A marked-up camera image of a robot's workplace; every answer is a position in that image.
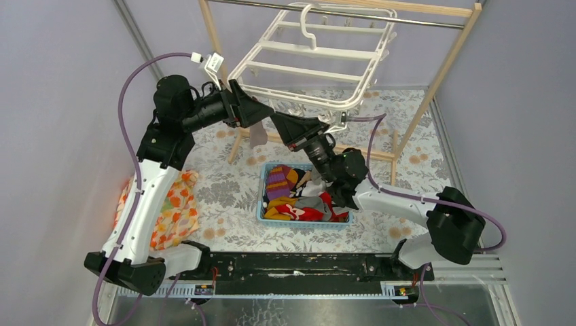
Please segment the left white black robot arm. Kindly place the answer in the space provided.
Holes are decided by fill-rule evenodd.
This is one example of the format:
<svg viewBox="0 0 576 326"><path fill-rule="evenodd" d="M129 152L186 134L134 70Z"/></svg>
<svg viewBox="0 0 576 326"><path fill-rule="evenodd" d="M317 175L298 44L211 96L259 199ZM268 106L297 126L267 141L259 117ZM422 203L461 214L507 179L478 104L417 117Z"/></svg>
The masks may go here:
<svg viewBox="0 0 576 326"><path fill-rule="evenodd" d="M150 296L179 273L195 279L209 274L210 250L202 244L185 241L150 249L158 215L195 144L196 131L217 123L247 128L270 117L274 109L248 95L234 79L228 87L210 81L207 88L200 94L181 75L157 83L153 121L139 148L130 150L135 176L124 210L103 248L84 260L99 285L111 283Z"/></svg>

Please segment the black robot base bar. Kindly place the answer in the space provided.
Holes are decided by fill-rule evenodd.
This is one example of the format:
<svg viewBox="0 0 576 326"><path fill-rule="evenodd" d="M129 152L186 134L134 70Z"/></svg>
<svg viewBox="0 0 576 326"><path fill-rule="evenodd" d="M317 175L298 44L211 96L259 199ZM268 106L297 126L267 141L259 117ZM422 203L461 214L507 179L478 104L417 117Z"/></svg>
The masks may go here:
<svg viewBox="0 0 576 326"><path fill-rule="evenodd" d="M242 253L212 252L181 280L206 281L233 290L294 288L296 292L367 289L367 284L399 282L417 285L433 280L424 266L410 269L394 255L374 253Z"/></svg>

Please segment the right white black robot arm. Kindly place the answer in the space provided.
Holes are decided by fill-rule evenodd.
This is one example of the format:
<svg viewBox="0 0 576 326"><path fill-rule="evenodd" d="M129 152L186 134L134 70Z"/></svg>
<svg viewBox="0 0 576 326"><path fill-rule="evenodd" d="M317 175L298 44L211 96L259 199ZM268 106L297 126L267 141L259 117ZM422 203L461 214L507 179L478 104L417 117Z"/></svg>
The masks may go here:
<svg viewBox="0 0 576 326"><path fill-rule="evenodd" d="M303 151L313 165L314 182L334 204L356 211L404 217L427 230L397 245L389 262L400 280L434 261L467 265L477 250L486 221L456 188L421 194L395 186L379 186L370 175L367 156L349 147L334 151L329 126L317 118L276 112L271 120L290 151Z"/></svg>

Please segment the grey sock with red stripes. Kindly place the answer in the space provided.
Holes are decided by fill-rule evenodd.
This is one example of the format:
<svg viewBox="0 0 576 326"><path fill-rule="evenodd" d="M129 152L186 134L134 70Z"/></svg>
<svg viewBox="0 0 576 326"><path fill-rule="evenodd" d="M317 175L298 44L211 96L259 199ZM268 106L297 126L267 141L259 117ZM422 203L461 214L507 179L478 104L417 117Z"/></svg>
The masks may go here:
<svg viewBox="0 0 576 326"><path fill-rule="evenodd" d="M262 121L249 127L249 146L251 149L265 145L268 142L268 133Z"/></svg>

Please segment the white plastic clip hanger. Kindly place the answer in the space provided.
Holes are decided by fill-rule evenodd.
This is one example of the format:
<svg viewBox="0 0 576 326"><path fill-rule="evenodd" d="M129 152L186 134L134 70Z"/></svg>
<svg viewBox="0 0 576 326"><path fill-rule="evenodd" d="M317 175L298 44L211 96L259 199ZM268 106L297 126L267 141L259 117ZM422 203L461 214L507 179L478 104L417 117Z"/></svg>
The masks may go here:
<svg viewBox="0 0 576 326"><path fill-rule="evenodd" d="M288 5L304 11L278 10L229 79L258 98L332 111L361 105L379 63L389 54L396 23L313 14L310 9L398 18L397 11L320 1Z"/></svg>

